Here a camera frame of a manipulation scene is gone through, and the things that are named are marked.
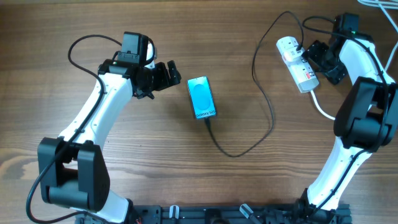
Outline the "Galaxy S25 smartphone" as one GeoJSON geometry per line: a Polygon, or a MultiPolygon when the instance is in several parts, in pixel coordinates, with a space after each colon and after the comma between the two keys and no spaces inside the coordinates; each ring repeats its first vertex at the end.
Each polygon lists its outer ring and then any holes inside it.
{"type": "Polygon", "coordinates": [[[187,80],[187,86],[194,117],[196,119],[204,119],[216,116],[216,107],[208,77],[202,76],[189,79],[187,80]]]}

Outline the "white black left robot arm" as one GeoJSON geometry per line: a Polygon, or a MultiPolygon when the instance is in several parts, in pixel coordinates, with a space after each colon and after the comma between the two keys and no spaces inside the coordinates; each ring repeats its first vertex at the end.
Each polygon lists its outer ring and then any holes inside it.
{"type": "Polygon", "coordinates": [[[156,62],[154,42],[125,32],[120,49],[97,72],[95,87],[82,109],[56,138],[43,138],[37,148],[39,175],[32,191],[47,204],[72,210],[80,223],[140,223],[133,202],[110,188],[103,157],[106,138],[125,105],[133,98],[153,98],[181,81],[174,61],[156,62]]]}

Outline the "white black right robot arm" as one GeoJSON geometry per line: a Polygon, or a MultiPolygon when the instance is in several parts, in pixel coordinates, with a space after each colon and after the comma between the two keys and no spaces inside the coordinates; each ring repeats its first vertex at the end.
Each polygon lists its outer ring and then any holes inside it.
{"type": "Polygon", "coordinates": [[[397,129],[397,84],[385,72],[370,35],[359,32],[359,17],[344,13],[331,20],[329,43],[315,41],[303,54],[336,85],[349,76],[353,86],[333,125],[333,150],[307,189],[308,217],[334,210],[359,166],[397,129]]]}

